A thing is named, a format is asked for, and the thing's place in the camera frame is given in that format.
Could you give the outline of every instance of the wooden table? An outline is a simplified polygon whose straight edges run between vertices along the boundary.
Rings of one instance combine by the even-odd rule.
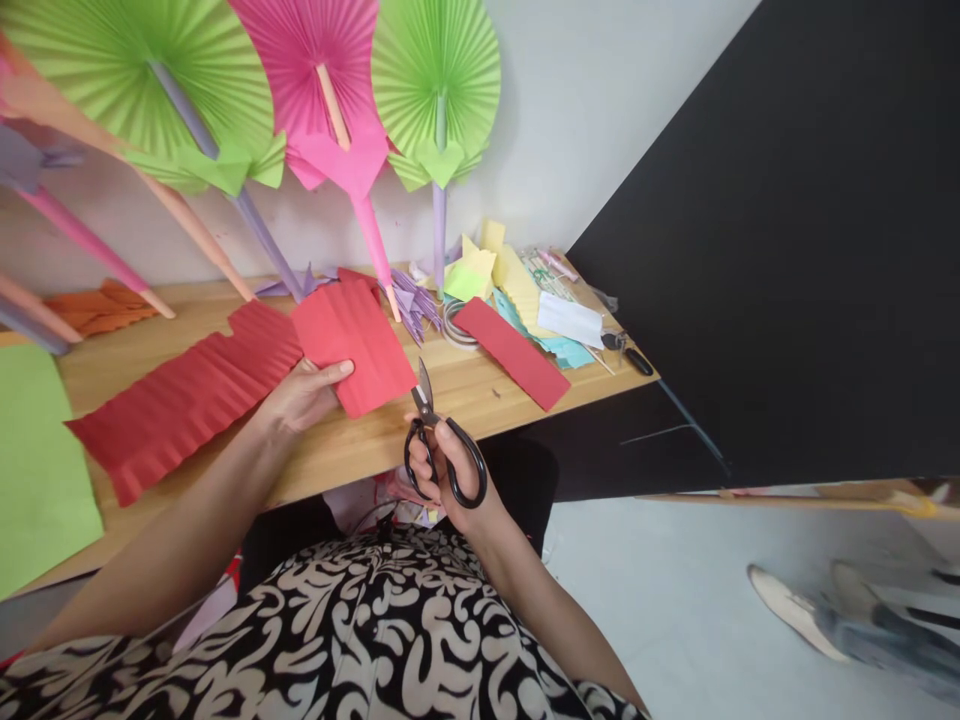
[[[573,290],[581,302],[598,307],[588,290],[586,295],[579,287]],[[57,360],[74,416],[97,409],[210,333],[229,333],[227,316],[242,303],[227,282],[170,285],[157,288],[157,292],[176,311],[175,320],[156,317],[119,332],[90,338]],[[284,312],[293,309],[290,298],[269,298],[266,302]],[[432,328],[427,331],[423,347],[418,348],[402,325],[392,321],[391,324],[411,365],[417,368],[418,358],[423,358],[430,372],[437,411],[454,417],[474,438],[489,437],[546,417],[547,413],[484,351],[454,348]],[[605,327],[618,329],[619,326],[608,316]],[[618,368],[614,352],[604,351],[604,359],[615,375],[610,375],[598,363],[565,371],[572,387],[550,414],[659,379],[659,375],[644,377],[627,362]],[[274,488],[268,506],[300,500],[402,464],[403,441],[409,427],[403,416],[413,409],[409,396],[353,421],[338,408],[306,435]],[[240,424],[214,438],[124,509],[117,505],[107,474],[88,456],[104,536],[21,592],[102,567],[203,473],[230,442]]]

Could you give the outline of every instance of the floor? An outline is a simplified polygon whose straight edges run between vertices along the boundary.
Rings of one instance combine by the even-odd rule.
[[[831,558],[931,559],[900,517],[623,498],[554,506],[547,567],[610,639],[656,718],[957,718],[884,673],[816,654],[760,603],[751,563],[817,594]],[[0,658],[76,590],[0,604]]]

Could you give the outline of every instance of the foot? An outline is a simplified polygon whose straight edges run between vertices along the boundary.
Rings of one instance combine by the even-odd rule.
[[[802,595],[798,595],[773,575],[751,565],[747,577],[757,595],[778,618],[792,627],[815,650],[831,660],[849,662],[850,658],[837,650],[833,643],[817,627],[816,607]]]
[[[851,620],[872,625],[873,611],[880,604],[880,598],[864,582],[856,568],[835,560],[830,566],[830,576],[837,589],[840,614]]]

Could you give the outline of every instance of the black panel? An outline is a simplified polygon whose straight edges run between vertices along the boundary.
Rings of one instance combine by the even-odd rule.
[[[730,484],[960,473],[960,3],[765,0],[574,246]]]
[[[684,424],[660,386],[648,385],[516,432],[557,458],[557,502],[726,486],[722,466],[692,429],[664,432]],[[654,433],[663,434],[647,437]]]

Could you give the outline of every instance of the person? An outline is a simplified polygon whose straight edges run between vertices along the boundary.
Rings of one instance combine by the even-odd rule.
[[[496,485],[509,466],[484,450],[485,500],[474,510],[453,500],[450,464],[468,496],[478,480],[444,422],[430,439],[439,485],[419,441],[411,465],[448,527],[381,523],[298,548],[171,653],[300,437],[336,407],[332,386],[352,370],[350,361],[321,370],[302,360],[203,476],[0,677],[0,718],[645,713],[613,649],[511,517]]]
[[[756,565],[747,568],[764,605],[821,654],[886,670],[960,708],[960,646],[895,613],[849,563],[834,562],[830,575],[836,608],[791,590]]]

